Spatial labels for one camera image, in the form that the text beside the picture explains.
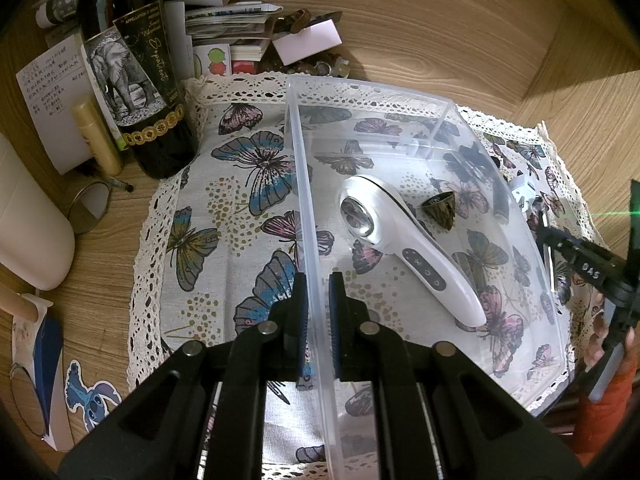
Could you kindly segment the person right hand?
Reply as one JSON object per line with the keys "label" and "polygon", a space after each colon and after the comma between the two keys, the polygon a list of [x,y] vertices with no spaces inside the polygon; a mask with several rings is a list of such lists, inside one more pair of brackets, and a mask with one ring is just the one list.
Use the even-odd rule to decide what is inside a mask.
{"label": "person right hand", "polygon": [[[602,348],[602,342],[608,334],[608,322],[604,319],[604,311],[598,313],[593,319],[593,333],[589,339],[586,350],[584,351],[584,363],[586,370],[591,370],[597,362],[604,356],[604,350]],[[628,330],[624,349],[625,354],[618,366],[617,375],[623,375],[630,370],[636,370],[637,368],[637,355],[634,350],[634,336],[636,332],[633,328]]]}

